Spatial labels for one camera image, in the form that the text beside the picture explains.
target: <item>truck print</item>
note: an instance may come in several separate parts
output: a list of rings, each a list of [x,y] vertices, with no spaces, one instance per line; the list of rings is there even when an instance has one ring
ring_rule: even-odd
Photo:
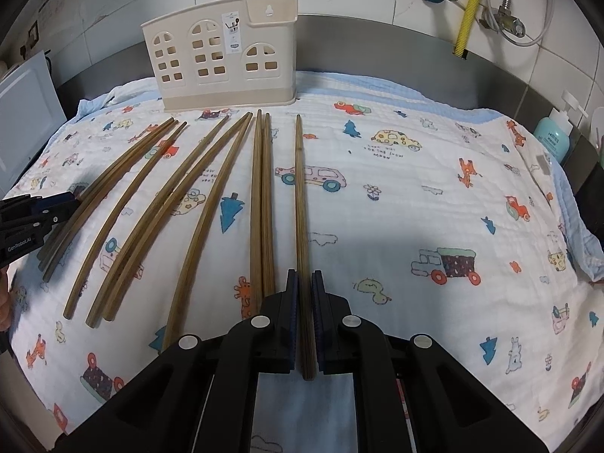
[[[474,286],[480,284],[480,276],[474,270],[476,252],[466,249],[438,248],[435,251],[421,249],[419,261],[411,263],[411,273],[430,276],[436,284],[446,284],[448,278],[467,277]]]
[[[296,183],[295,167],[275,169],[275,175],[281,177],[284,184],[294,185]],[[334,168],[326,166],[304,167],[304,181],[309,184],[321,185],[328,193],[336,193],[342,187],[346,187],[346,179]]]

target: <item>wooden chopstick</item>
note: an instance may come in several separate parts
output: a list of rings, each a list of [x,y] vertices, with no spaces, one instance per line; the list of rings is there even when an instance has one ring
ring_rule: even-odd
[[[159,147],[158,151],[156,151],[155,154],[144,165],[144,167],[137,174],[132,183],[128,186],[128,189],[126,189],[126,192],[122,195],[120,200],[117,202],[116,206],[111,211],[109,217],[107,218],[103,227],[99,231],[97,238],[92,243],[92,246],[88,251],[88,255],[86,256],[86,259],[84,260],[84,263],[80,268],[80,272],[78,273],[77,278],[75,279],[74,285],[71,289],[71,293],[69,294],[69,298],[65,305],[65,310],[63,311],[63,316],[66,319],[71,319],[73,317],[73,314],[76,311],[75,308],[79,299],[82,285],[88,277],[88,274],[92,269],[92,265],[94,264],[95,259],[98,257],[99,252],[101,251],[101,247],[103,246],[103,243],[105,243],[105,240],[107,239],[109,232],[116,223],[117,218],[120,216],[120,213],[126,207],[128,201],[132,198],[134,193],[137,192],[138,188],[143,183],[143,180],[146,179],[149,173],[153,170],[153,167],[165,155],[165,152],[168,151],[168,148],[170,148],[174,144],[178,136],[180,136],[180,133],[182,132],[185,126],[186,121],[183,122],[178,127],[178,129],[176,129],[176,131],[174,131],[171,136]]]
[[[163,126],[163,129],[161,127],[158,128],[159,129],[158,135],[154,137],[153,142],[155,142],[155,139],[157,139],[158,137],[161,137],[165,133],[167,133],[176,124],[177,124],[177,121],[173,120],[171,122],[165,123],[165,125]],[[49,262],[48,267],[46,268],[46,271],[44,272],[44,275],[42,276],[42,280],[44,282],[47,283],[48,281],[50,281],[50,278],[52,277],[52,273],[54,272],[54,269],[59,264],[59,261],[60,261],[61,257],[63,256],[65,249],[67,248],[67,245],[69,245],[70,242],[74,239],[78,230],[84,225],[84,223],[86,223],[87,219],[94,212],[94,210],[98,207],[98,205],[101,203],[103,198],[110,192],[111,189],[113,189],[116,186],[118,181],[125,175],[125,173],[128,172],[129,169],[131,169],[132,166],[134,166],[134,164],[140,160],[140,158],[143,156],[144,153],[145,153],[145,148],[140,148],[139,150],[137,150],[136,154],[133,154],[132,157],[129,158],[129,160],[127,162],[122,164],[120,169],[116,170],[111,175],[111,177],[108,178],[107,181],[101,187],[99,187],[99,191],[94,197],[90,196],[90,198],[87,199],[87,201],[89,201],[89,202],[84,202],[84,203],[80,204],[80,206],[78,207],[78,210],[76,210],[76,212],[75,212],[75,215],[72,216],[68,220],[67,225],[65,225],[65,227],[64,227],[64,230],[66,230],[66,235],[63,238],[63,240],[61,241],[59,247],[57,248],[57,251],[52,256],[52,259]]]
[[[262,111],[258,109],[250,201],[250,316],[258,315],[262,302],[262,137]]]
[[[176,284],[176,290],[174,291],[174,297],[172,299],[172,305],[170,307],[170,314],[168,315],[168,322],[165,326],[164,342],[162,343],[162,351],[165,351],[174,341],[176,341],[181,333],[184,321],[186,319],[186,308],[188,307],[189,298],[191,296],[191,289],[195,281],[195,274],[197,272],[197,266],[199,265],[199,259],[203,246],[208,238],[212,219],[216,213],[216,208],[220,202],[220,197],[224,186],[227,183],[228,177],[233,169],[233,164],[237,159],[241,144],[245,137],[245,133],[248,129],[250,121],[239,130],[236,140],[233,142],[231,149],[225,158],[216,179],[214,185],[210,189],[205,204],[203,205],[203,211],[197,222],[197,227],[193,233],[191,243],[189,244],[188,251],[186,252],[185,261],[182,264],[178,283]]]
[[[122,156],[120,156],[116,161],[114,161],[114,163],[112,163],[109,168],[105,169],[101,176],[97,178],[88,189],[84,191],[85,194],[80,198],[81,204],[75,211],[73,216],[63,225],[60,233],[52,240],[47,241],[43,246],[43,250],[40,250],[40,252],[38,253],[38,258],[40,258],[41,260],[38,266],[40,270],[44,270],[44,268],[50,263],[52,255],[57,251],[59,246],[61,246],[63,240],[68,236],[69,231],[75,225],[78,218],[86,211],[87,207],[95,201],[99,192],[107,185],[107,183],[109,182],[111,184],[112,179],[116,178],[116,176],[118,176],[120,172],[125,172],[125,166],[133,165],[134,163],[136,163],[136,161],[138,161],[138,159],[142,157],[144,153],[149,151],[152,144],[155,143],[156,139],[163,136],[169,128],[172,128],[174,126],[174,123],[175,121],[173,117],[166,120],[155,131],[153,131],[151,134],[148,134],[139,143],[129,148],[128,151],[126,151]]]
[[[267,112],[263,128],[262,151],[262,296],[275,293],[273,254],[273,148],[271,147],[271,115]]]
[[[302,378],[316,377],[315,331],[310,301],[310,264],[308,257],[308,222],[306,217],[306,183],[302,117],[296,117],[295,144],[296,258],[298,265],[298,303],[300,305],[300,352]]]
[[[126,150],[116,161],[114,161],[110,166],[108,166],[102,173],[99,175],[93,182],[90,184],[80,195],[77,197],[81,203],[90,202],[99,191],[99,188],[102,184],[104,184],[108,178],[113,175],[120,166],[123,165],[129,158],[131,158],[134,154],[141,149],[145,149],[145,152],[149,151],[150,144],[153,143],[157,139],[158,129],[164,126],[168,122],[174,121],[174,117],[170,117],[165,122],[163,122],[160,126],[158,126],[154,131],[145,136],[141,141],[132,145],[128,150]],[[39,269],[43,270],[43,268],[50,261],[50,256],[56,251],[57,247],[60,244],[60,240],[57,240],[57,237],[61,235],[61,238],[65,236],[66,232],[62,231],[65,223],[61,224],[61,230],[55,230],[52,232],[51,236],[48,237],[44,246],[37,253],[37,258],[41,261],[44,261],[40,264]]]
[[[155,216],[146,227],[141,239],[138,244],[132,249],[132,254],[128,257],[126,264],[124,265],[123,271],[118,277],[114,287],[109,295],[108,303],[103,312],[103,318],[105,320],[114,320],[116,318],[117,311],[120,308],[120,304],[132,282],[132,274],[134,274],[135,267],[143,261],[143,258],[149,252],[149,249],[153,245],[159,231],[167,222],[167,217],[170,212],[176,207],[176,205],[182,200],[188,190],[191,188],[195,180],[201,175],[201,173],[212,163],[216,155],[222,150],[222,148],[228,143],[228,141],[238,132],[241,127],[247,128],[252,113],[248,112],[245,116],[239,119],[227,132],[225,132],[214,145],[207,151],[207,153],[199,160],[195,166],[191,169],[174,192],[170,195],[168,200],[162,205],[157,216]]]
[[[197,160],[197,157],[201,155],[201,153],[206,149],[206,147],[212,142],[218,131],[224,126],[229,120],[229,116],[225,116],[214,128],[199,142],[199,144],[195,147],[195,149],[185,158],[183,163],[178,167],[178,169],[170,176],[170,179],[165,183],[165,185],[161,188],[161,190],[155,195],[153,201],[149,207],[145,210],[138,223],[134,227],[134,230],[130,233],[126,242],[122,246],[122,250],[117,255],[114,263],[111,264],[111,268],[107,276],[105,276],[105,280],[99,289],[99,292],[92,304],[90,312],[88,313],[88,317],[86,319],[86,325],[89,327],[94,327],[99,319],[101,318],[101,314],[105,309],[105,305],[107,303],[107,299],[109,297],[109,290],[113,286],[115,280],[122,273],[122,268],[128,261],[128,257],[138,241],[141,239],[143,232],[146,230],[150,221],[156,216],[158,210],[161,206],[166,202],[168,196],[171,195],[172,191],[176,188],[178,182],[185,176],[186,171],[192,166],[192,164]]]

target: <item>metal screw head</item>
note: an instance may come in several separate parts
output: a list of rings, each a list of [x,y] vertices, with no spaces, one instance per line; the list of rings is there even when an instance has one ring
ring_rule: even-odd
[[[342,323],[347,327],[358,327],[359,325],[361,325],[361,319],[356,315],[346,315],[342,319]]]
[[[428,349],[432,346],[432,339],[427,335],[416,335],[413,339],[413,344],[421,349]]]
[[[252,326],[255,328],[265,328],[269,323],[271,323],[271,319],[265,315],[256,315],[252,319]]]
[[[181,349],[193,349],[195,346],[197,346],[197,337],[194,335],[185,335],[180,338],[178,345]]]

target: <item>water pipe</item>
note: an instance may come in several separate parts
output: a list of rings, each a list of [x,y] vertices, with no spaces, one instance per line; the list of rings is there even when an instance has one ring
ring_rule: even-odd
[[[464,59],[466,57],[467,40],[470,38],[470,31],[472,30],[472,24],[476,12],[478,11],[479,4],[480,0],[468,0],[467,2],[466,9],[463,13],[463,19],[461,20],[459,34],[457,35],[457,41],[455,42],[455,48],[453,50],[455,56]]]

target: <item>soap dispenser bottle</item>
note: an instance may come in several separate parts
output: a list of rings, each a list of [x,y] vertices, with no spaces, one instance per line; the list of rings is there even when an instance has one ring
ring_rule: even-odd
[[[585,117],[588,117],[587,112],[579,105],[579,101],[567,90],[562,93],[562,100],[566,102],[564,110],[557,111],[553,108],[549,117],[544,117],[539,121],[534,133],[534,136],[558,160],[558,163],[562,163],[570,147],[569,134],[573,130],[573,124],[569,121],[569,110],[579,110]]]

